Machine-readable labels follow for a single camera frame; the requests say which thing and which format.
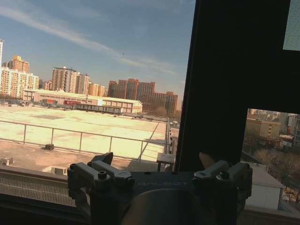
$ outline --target glass pane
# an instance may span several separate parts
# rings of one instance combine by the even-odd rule
[[[246,206],[300,210],[300,115],[249,109],[241,161],[253,168]]]
[[[65,175],[71,163],[113,152],[119,169],[156,171],[159,154],[175,157],[194,0],[4,0],[0,8],[8,165]]]

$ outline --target cloud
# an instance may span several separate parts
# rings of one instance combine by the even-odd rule
[[[63,0],[55,4],[72,17],[108,21],[108,16],[106,14],[86,6],[85,2],[82,2],[81,0]]]
[[[119,63],[124,63],[129,66],[139,68],[156,70],[157,72],[170,75],[176,74],[172,70],[172,66],[170,64],[162,63],[153,59],[140,60],[140,57],[137,56],[131,59],[124,57],[124,55],[120,52],[102,43],[88,40],[86,35],[72,30],[69,28],[66,22],[47,15],[38,7],[23,0],[16,1],[17,3],[13,1],[14,4],[10,4],[10,1],[2,1],[0,3],[0,15],[48,34],[58,36],[81,47],[109,55],[112,59]]]

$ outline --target building facade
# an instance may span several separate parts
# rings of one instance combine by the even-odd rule
[[[126,89],[126,99],[137,100],[137,89],[139,86],[139,80],[128,79]]]
[[[34,76],[32,73],[7,67],[2,68],[1,94],[10,95],[13,98],[22,98],[25,89],[38,89],[38,83],[38,76]]]
[[[44,90],[52,90],[52,81],[45,81],[45,82],[43,82],[42,89],[44,89]]]
[[[113,97],[88,96],[88,99],[83,94],[67,93],[64,91],[51,90],[24,90],[23,100],[30,102],[43,102],[44,100],[55,100],[57,104],[64,105],[65,101],[76,101],[82,104],[89,105],[106,105],[119,107],[124,113],[141,113],[143,105],[137,100],[128,100]]]
[[[110,81],[108,85],[108,96],[112,98],[126,98],[127,91],[127,83],[126,80]]]
[[[98,96],[99,93],[99,84],[91,83],[89,85],[89,95]]]
[[[66,67],[54,67],[52,72],[52,90],[64,90],[64,92],[76,92],[77,71]]]
[[[2,49],[3,49],[3,40],[0,39],[0,65],[2,65]],[[1,93],[1,77],[2,77],[2,68],[0,67],[0,93]]]
[[[172,91],[167,91],[165,97],[165,109],[167,114],[173,115],[177,110],[178,95],[174,95]]]
[[[143,104],[144,112],[155,113],[157,108],[165,108],[167,114],[174,114],[177,109],[178,96],[173,92],[155,92],[155,82],[139,82],[137,79],[128,79],[109,82],[108,96],[138,100]]]
[[[18,55],[13,55],[13,59],[10,60],[9,62],[5,63],[5,65],[9,69],[17,69],[18,71],[21,71],[21,72],[29,73],[29,71],[30,71],[30,63],[24,61],[21,58],[21,56],[18,56]]]
[[[89,93],[89,83],[90,77],[87,74],[77,72],[75,93],[87,95]]]
[[[104,86],[99,85],[98,96],[100,96],[100,97],[106,96],[105,95],[105,87]]]
[[[300,115],[296,115],[295,136],[293,146],[300,148]]]
[[[141,101],[143,98],[149,99],[154,92],[155,92],[155,82],[139,82],[136,100]]]
[[[247,118],[245,135],[265,139],[277,139],[279,137],[280,125],[279,122]]]

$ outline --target dark panel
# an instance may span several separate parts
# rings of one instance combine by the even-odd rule
[[[288,8],[287,0],[197,3],[177,170],[201,169],[200,151],[238,162],[248,108],[300,112],[297,89],[281,80],[294,68],[282,50]]]

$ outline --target low warehouse building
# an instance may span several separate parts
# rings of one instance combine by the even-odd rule
[[[48,102],[56,105],[66,105],[69,102],[78,102],[89,105],[105,105],[119,107],[124,113],[141,113],[143,105],[140,101],[114,97],[86,96],[64,91],[53,90],[24,90],[23,100],[26,102]]]

